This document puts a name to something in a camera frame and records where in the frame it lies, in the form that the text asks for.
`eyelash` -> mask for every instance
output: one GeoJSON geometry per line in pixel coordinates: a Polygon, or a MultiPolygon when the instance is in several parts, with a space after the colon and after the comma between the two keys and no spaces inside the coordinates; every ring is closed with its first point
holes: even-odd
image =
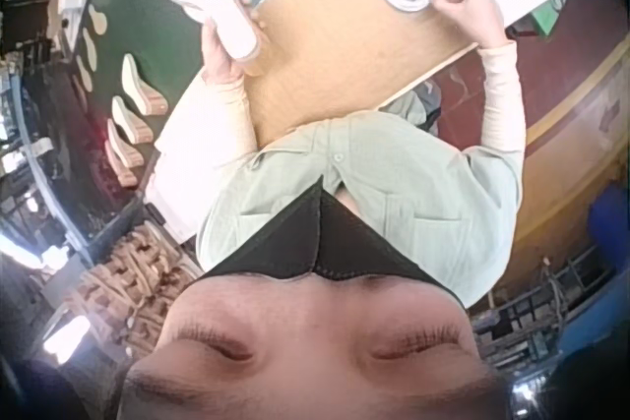
{"type": "Polygon", "coordinates": [[[252,354],[239,341],[196,325],[181,327],[173,340],[180,339],[190,339],[205,344],[232,361],[246,361],[252,357],[252,354]]]}
{"type": "Polygon", "coordinates": [[[399,359],[412,356],[441,344],[458,344],[460,331],[455,326],[444,326],[433,330],[407,334],[392,343],[394,348],[377,353],[381,359],[399,359]]]}

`person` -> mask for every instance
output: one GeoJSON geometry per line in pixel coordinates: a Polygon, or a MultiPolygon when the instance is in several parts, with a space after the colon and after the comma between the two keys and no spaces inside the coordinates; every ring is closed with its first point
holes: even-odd
{"type": "Polygon", "coordinates": [[[517,49],[494,0],[432,5],[486,72],[481,143],[464,151],[379,111],[258,151],[243,69],[204,26],[228,184],[198,235],[207,274],[125,373],[117,418],[509,418],[465,309],[505,270],[522,198],[517,49]]]}

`blue container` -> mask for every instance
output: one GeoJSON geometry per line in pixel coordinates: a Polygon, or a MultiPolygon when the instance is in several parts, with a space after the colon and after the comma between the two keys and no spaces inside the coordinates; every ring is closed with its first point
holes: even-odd
{"type": "Polygon", "coordinates": [[[628,192],[611,184],[589,211],[589,234],[608,263],[622,271],[630,261],[628,192]]]}

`finger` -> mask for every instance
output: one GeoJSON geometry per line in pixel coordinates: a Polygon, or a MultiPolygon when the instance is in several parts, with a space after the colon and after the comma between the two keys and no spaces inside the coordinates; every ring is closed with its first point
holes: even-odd
{"type": "Polygon", "coordinates": [[[462,4],[448,0],[431,0],[431,4],[435,10],[451,19],[457,18],[462,9],[462,4]]]}
{"type": "Polygon", "coordinates": [[[217,25],[212,20],[206,20],[201,29],[201,51],[204,61],[211,58],[221,47],[221,42],[217,36],[217,25]]]}

